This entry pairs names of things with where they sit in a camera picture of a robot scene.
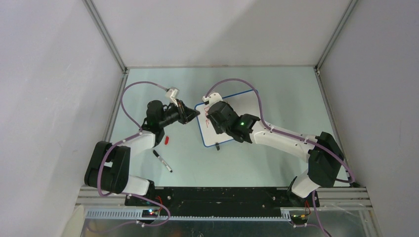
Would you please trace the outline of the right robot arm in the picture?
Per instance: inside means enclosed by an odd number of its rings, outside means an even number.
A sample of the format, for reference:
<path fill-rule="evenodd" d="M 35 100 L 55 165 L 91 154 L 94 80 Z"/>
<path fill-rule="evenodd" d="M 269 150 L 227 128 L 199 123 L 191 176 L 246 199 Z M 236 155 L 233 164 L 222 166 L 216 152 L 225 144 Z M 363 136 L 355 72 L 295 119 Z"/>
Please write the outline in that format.
<path fill-rule="evenodd" d="M 287 193 L 288 202 L 301 206 L 317 188 L 334 186 L 343 162 L 343 155 L 332 135 L 300 135 L 268 125 L 261 118 L 238 115 L 224 101 L 211 105 L 207 118 L 217 134 L 227 134 L 243 143 L 266 145 L 300 158 L 308 168 L 293 179 Z"/>

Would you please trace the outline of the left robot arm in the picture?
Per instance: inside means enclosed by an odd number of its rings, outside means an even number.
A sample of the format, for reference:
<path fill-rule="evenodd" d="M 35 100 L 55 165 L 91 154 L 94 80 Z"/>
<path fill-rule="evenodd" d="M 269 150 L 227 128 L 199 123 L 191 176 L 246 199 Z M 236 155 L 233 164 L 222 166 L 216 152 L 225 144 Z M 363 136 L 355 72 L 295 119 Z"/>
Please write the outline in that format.
<path fill-rule="evenodd" d="M 150 189 L 152 182 L 129 173 L 131 157 L 159 145 L 165 127 L 175 122 L 187 124 L 198 115 L 199 111 L 178 99 L 168 105 L 159 100 L 149 102 L 140 131 L 115 144 L 96 143 L 84 176 L 85 185 L 113 194 L 135 194 L 143 205 L 152 205 L 156 199 L 156 192 Z"/>

